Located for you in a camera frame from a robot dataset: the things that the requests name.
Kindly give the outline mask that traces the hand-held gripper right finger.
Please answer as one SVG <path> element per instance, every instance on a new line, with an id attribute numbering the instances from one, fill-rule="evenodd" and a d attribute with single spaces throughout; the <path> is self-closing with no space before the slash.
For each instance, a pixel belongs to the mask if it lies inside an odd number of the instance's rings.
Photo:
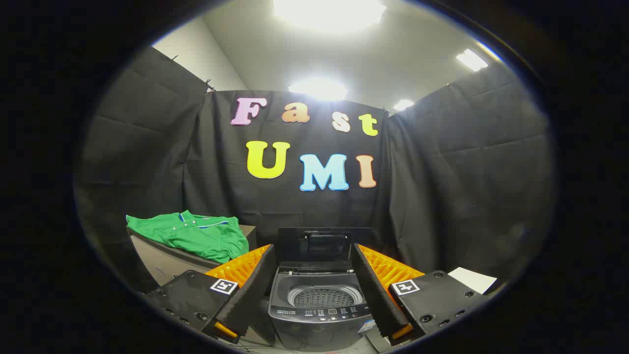
<path id="1" fill-rule="evenodd" d="M 450 328 L 487 301 L 444 271 L 423 273 L 357 243 L 352 264 L 380 335 L 391 345 Z"/>

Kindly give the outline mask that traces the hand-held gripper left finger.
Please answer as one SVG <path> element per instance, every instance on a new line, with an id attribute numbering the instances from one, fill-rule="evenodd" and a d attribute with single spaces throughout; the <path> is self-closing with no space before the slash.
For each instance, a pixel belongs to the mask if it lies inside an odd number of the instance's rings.
<path id="1" fill-rule="evenodd" d="M 207 272 L 187 269 L 146 294 L 147 302 L 195 331 L 237 344 L 252 330 L 276 341 L 266 307 L 276 249 L 265 245 Z"/>

